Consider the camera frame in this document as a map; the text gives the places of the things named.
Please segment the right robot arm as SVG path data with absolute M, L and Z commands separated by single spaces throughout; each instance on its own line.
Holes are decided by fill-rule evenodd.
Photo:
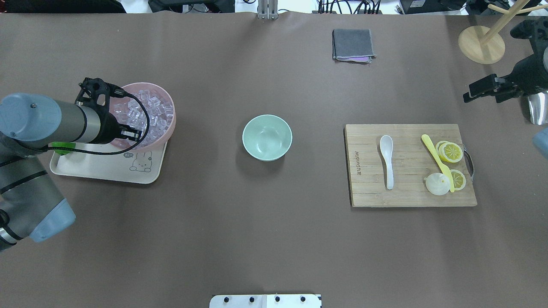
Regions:
M 547 17 L 524 20 L 509 32 L 515 39 L 526 39 L 533 54 L 519 61 L 512 72 L 503 77 L 490 74 L 468 86 L 464 103 L 484 96 L 493 96 L 497 103 L 512 98 L 531 96 L 547 91 Z

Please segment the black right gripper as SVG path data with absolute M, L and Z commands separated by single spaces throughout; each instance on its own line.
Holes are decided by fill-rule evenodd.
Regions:
M 490 74 L 468 86 L 463 94 L 464 103 L 485 96 L 495 96 L 497 103 L 512 98 L 535 95 L 545 91 L 545 59 L 531 55 L 519 61 L 509 75 Z

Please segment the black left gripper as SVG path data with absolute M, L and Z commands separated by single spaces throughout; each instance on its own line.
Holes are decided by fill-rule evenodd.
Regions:
M 128 139 L 132 142 L 138 142 L 142 134 L 142 130 L 121 126 L 114 115 L 106 112 L 101 118 L 99 144 L 108 144 L 115 139 Z

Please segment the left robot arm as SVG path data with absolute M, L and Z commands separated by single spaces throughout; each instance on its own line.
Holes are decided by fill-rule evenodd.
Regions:
M 71 226 L 76 215 L 38 155 L 53 142 L 141 143 L 146 131 L 118 123 L 110 96 L 81 91 L 74 103 L 49 96 L 14 93 L 1 101 L 1 250 L 31 238 L 39 243 Z

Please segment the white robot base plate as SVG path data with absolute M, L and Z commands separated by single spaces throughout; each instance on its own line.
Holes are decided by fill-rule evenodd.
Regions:
M 317 294 L 233 294 L 213 296 L 210 308 L 321 308 Z

